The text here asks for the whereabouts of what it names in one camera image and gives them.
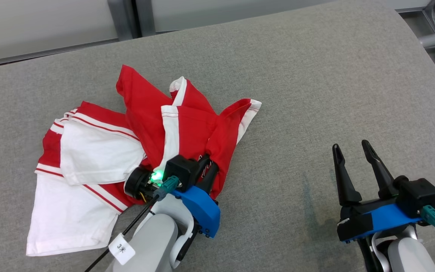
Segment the white paper tag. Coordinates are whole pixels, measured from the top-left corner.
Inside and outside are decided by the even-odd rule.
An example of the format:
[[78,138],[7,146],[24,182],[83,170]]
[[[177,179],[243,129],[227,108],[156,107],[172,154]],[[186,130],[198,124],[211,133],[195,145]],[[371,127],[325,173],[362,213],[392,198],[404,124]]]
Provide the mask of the white paper tag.
[[121,265],[125,265],[135,255],[135,250],[127,243],[122,233],[108,245],[108,249]]

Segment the black cable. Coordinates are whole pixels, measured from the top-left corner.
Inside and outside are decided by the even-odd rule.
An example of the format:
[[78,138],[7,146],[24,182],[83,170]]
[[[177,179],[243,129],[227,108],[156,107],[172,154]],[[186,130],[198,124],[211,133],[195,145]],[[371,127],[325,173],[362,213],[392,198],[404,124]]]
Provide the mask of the black cable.
[[[147,203],[147,205],[145,205],[144,209],[139,213],[139,215],[137,217],[135,217],[135,219],[128,225],[128,227],[126,227],[126,229],[122,232],[122,235],[126,235],[131,228],[135,225],[135,223],[137,223],[137,221],[142,217],[142,215],[150,208],[150,206],[154,205],[157,200],[159,199],[159,195],[154,196],[154,198],[152,198],[152,200],[149,201],[149,203]],[[93,267],[95,267],[95,265],[97,265],[97,263],[99,263],[103,257],[105,257],[105,255],[107,255],[107,253],[109,253],[110,250],[107,248],[86,270],[85,272],[89,272],[90,270],[92,270]]]

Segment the green led light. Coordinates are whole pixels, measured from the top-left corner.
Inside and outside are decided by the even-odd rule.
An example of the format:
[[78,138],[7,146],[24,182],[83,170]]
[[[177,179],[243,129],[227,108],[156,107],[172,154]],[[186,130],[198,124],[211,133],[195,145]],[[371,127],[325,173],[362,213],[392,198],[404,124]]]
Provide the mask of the green led light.
[[158,170],[150,175],[150,181],[151,182],[161,181],[163,177],[164,177],[164,172]]

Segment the yellow wire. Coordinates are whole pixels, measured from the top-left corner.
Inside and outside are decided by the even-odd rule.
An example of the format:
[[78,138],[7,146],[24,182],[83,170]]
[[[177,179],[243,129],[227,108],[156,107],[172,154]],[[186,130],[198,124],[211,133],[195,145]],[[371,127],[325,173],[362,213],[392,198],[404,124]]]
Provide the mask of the yellow wire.
[[145,196],[143,196],[143,193],[142,193],[142,192],[139,192],[139,193],[140,193],[140,195],[142,196],[143,201],[144,201],[145,203],[147,203],[147,200],[145,200]]

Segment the gray fabric surface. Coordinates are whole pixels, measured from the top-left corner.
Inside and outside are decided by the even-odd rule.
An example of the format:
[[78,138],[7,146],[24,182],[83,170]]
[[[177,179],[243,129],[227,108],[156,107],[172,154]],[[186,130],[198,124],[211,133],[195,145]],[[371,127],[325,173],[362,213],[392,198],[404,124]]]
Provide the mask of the gray fabric surface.
[[[103,251],[25,256],[43,135],[81,100],[123,111],[114,89],[122,64],[163,91],[186,76],[217,112],[242,97],[263,102],[218,198],[218,235],[196,238],[180,272],[364,270],[358,246],[335,232],[334,143],[364,199],[378,188],[362,139],[394,176],[435,184],[435,66],[380,3],[333,2],[42,57],[0,67],[0,272],[81,272]],[[121,215],[114,235],[138,210]],[[419,235],[435,258],[435,231]]]

